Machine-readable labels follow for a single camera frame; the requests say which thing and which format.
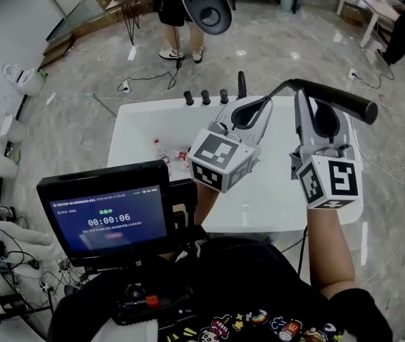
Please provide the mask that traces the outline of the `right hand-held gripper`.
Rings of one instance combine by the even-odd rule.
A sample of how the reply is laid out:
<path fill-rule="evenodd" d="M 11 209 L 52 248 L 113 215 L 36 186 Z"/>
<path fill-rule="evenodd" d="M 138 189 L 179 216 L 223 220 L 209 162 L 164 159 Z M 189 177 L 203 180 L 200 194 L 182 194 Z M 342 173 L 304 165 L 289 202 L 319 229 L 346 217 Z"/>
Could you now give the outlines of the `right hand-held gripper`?
<path fill-rule="evenodd" d="M 296 133 L 301 145 L 315 145 L 313 110 L 303 89 L 294 97 Z M 362 199 L 360 167 L 350 144 L 349 119 L 344 112 L 327 106 L 324 112 L 327 144 L 313 154 L 302 157 L 295 150 L 289 154 L 291 178 L 302 188 L 308 209 L 341 209 Z"/>

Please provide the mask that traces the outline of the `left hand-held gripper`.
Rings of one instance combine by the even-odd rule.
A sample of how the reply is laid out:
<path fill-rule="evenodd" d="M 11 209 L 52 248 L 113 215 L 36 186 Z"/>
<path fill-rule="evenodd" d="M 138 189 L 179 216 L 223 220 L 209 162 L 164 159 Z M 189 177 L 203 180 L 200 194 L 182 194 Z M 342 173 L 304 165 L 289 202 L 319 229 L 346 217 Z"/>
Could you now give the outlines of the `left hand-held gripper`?
<path fill-rule="evenodd" d="M 223 108 L 208 128 L 200 129 L 190 147 L 191 178 L 226 193 L 248 175 L 260 154 L 272 109 L 267 95 L 241 98 Z"/>

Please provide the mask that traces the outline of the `black handheld shower head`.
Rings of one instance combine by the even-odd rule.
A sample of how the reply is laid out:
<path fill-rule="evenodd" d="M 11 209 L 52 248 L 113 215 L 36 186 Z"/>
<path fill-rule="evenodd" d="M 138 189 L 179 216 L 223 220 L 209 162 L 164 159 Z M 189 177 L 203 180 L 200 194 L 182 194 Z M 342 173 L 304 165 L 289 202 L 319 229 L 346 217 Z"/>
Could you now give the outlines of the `black handheld shower head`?
<path fill-rule="evenodd" d="M 368 125 L 373 124 L 378 116 L 377 104 L 370 100 L 301 78 L 284 81 L 271 93 L 267 94 L 267 97 L 276 96 L 284 88 L 291 88 L 295 92 L 303 90 L 308 97 L 313 98 L 315 101 L 337 108 Z"/>

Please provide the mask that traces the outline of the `person's left forearm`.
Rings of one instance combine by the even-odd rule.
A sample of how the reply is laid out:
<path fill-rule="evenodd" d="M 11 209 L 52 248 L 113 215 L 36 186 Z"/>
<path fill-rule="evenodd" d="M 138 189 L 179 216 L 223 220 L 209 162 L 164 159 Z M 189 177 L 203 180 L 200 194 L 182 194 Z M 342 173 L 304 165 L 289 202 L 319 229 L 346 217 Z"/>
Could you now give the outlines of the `person's left forearm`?
<path fill-rule="evenodd" d="M 200 182 L 196 182 L 196 186 L 198 204 L 195 207 L 194 223 L 195 225 L 202 225 L 212 210 L 220 193 Z"/>

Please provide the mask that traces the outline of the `person's right forearm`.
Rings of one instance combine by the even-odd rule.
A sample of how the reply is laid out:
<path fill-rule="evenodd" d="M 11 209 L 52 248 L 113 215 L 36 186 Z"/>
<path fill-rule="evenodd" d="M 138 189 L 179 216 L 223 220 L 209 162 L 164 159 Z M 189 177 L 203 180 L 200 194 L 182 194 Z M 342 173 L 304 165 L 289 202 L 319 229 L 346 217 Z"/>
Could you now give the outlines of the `person's right forearm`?
<path fill-rule="evenodd" d="M 355 270 L 336 210 L 307 211 L 309 274 L 312 287 L 327 299 L 355 289 Z"/>

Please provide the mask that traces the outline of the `white bathtub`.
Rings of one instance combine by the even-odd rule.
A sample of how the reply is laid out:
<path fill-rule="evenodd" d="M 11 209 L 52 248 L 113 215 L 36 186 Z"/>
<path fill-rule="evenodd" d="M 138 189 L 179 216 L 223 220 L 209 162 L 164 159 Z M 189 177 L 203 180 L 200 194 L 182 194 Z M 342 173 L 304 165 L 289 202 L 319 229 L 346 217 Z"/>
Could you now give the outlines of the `white bathtub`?
<path fill-rule="evenodd" d="M 207 233 L 277 233 L 303 230 L 306 202 L 300 183 L 290 177 L 289 153 L 299 139 L 294 124 L 294 98 L 275 96 L 260 161 L 231 190 L 221 194 L 203 227 Z M 223 108 L 215 99 L 203 105 L 196 98 L 187 105 L 182 98 L 125 104 L 119 107 L 108 166 L 156 160 L 154 141 L 168 155 L 191 147 L 200 129 L 206 128 Z"/>

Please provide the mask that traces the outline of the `dark toilet seat lid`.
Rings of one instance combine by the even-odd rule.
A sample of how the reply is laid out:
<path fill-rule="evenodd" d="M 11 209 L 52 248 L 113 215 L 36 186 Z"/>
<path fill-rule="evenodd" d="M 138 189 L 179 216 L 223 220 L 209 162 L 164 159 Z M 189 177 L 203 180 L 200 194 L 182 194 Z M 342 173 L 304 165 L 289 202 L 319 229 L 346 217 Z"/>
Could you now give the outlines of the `dark toilet seat lid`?
<path fill-rule="evenodd" d="M 232 9 L 228 0 L 182 0 L 193 23 L 204 33 L 220 35 L 232 23 Z"/>

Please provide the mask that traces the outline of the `white desk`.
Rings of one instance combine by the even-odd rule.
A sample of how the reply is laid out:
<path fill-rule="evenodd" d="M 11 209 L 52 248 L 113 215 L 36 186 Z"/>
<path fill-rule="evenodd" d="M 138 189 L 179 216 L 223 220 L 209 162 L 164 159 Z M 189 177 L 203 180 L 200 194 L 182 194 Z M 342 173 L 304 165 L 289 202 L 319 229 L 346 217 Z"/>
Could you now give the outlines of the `white desk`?
<path fill-rule="evenodd" d="M 339 0 L 339 4 L 337 7 L 337 16 L 341 16 L 342 9 L 346 0 Z M 368 9 L 372 12 L 372 17 L 370 19 L 369 25 L 364 32 L 362 40 L 359 44 L 360 48 L 364 49 L 366 44 L 368 43 L 369 39 L 371 38 L 371 34 L 374 30 L 375 24 L 378 22 L 379 17 L 389 21 L 395 21 L 398 19 L 399 14 L 398 12 L 392 7 L 385 0 L 361 0 L 363 1 Z"/>

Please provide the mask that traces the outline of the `black cartoon print shirt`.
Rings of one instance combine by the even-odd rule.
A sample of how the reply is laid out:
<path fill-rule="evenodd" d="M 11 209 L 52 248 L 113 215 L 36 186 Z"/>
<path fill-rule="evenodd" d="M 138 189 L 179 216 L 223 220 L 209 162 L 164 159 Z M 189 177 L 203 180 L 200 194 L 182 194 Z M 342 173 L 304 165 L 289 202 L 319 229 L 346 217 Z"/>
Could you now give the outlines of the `black cartoon print shirt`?
<path fill-rule="evenodd" d="M 222 237 L 205 242 L 198 258 L 155 258 L 147 278 L 166 289 L 187 286 L 180 313 L 166 311 L 159 342 L 392 342 L 393 333 L 368 291 L 323 296 L 299 278 L 272 245 Z"/>

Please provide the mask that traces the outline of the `black monitor blue screen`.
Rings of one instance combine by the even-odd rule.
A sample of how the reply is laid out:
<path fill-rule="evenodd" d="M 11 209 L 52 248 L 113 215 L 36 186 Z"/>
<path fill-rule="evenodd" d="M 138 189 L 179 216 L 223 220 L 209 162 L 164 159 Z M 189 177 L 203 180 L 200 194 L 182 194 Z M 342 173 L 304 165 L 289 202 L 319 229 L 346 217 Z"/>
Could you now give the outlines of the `black monitor blue screen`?
<path fill-rule="evenodd" d="M 163 160 L 46 177 L 36 191 L 75 266 L 165 252 L 175 233 Z"/>

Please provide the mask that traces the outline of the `wooden platform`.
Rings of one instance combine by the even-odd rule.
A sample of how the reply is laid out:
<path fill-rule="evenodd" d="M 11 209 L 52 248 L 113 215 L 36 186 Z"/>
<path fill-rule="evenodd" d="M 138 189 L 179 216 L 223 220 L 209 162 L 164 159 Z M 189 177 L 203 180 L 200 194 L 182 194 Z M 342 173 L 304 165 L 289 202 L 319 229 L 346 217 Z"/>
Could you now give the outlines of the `wooden platform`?
<path fill-rule="evenodd" d="M 140 16 L 152 11 L 153 0 L 115 0 L 104 9 L 96 0 L 83 0 L 46 38 L 48 46 L 40 67 L 62 59 L 76 40 L 119 22 L 123 22 L 127 33 L 134 37 L 140 28 Z"/>

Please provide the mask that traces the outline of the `black chest rig red button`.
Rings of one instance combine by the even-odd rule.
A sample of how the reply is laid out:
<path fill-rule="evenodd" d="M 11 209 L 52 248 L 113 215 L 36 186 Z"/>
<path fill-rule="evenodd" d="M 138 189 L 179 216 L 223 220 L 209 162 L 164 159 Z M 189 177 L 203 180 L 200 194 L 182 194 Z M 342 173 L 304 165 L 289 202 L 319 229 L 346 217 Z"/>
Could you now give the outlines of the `black chest rig red button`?
<path fill-rule="evenodd" d="M 120 294 L 112 319 L 119 326 L 157 321 L 161 331 L 196 316 L 189 286 L 177 281 L 144 281 L 129 284 Z"/>

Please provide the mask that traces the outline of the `white toilet open lid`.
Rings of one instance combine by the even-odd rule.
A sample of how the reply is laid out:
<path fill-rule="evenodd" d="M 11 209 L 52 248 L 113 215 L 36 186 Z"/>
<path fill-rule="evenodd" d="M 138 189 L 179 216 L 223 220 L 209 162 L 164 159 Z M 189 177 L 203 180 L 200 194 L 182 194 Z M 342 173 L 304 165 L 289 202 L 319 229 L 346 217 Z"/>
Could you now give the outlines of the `white toilet open lid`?
<path fill-rule="evenodd" d="M 23 69 L 16 64 L 2 66 L 2 73 L 19 94 L 33 96 L 41 91 L 45 78 L 35 68 Z"/>

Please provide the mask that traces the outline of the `white toilet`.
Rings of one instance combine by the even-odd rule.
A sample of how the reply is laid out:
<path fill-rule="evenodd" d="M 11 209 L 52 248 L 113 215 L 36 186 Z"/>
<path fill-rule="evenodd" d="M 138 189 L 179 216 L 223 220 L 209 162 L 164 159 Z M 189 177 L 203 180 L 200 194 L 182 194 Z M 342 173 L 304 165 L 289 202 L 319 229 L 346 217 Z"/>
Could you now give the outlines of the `white toilet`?
<path fill-rule="evenodd" d="M 0 155 L 0 178 L 15 179 L 18 173 L 18 165 L 8 157 Z"/>
<path fill-rule="evenodd" d="M 26 136 L 26 127 L 12 114 L 0 113 L 0 141 L 21 143 Z"/>

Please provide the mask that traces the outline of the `black monitor mount rig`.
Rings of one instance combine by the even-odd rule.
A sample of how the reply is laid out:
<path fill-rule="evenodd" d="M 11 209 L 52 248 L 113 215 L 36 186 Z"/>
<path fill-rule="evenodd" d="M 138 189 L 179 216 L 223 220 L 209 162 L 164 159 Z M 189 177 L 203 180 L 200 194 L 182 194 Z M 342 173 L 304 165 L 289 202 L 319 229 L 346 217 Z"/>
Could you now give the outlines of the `black monitor mount rig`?
<path fill-rule="evenodd" d="M 167 199 L 171 207 L 184 208 L 178 211 L 172 209 L 169 242 L 176 249 L 186 251 L 189 257 L 195 258 L 198 256 L 197 242 L 206 238 L 203 228 L 195 224 L 195 211 L 198 205 L 196 182 L 190 178 L 170 182 Z"/>

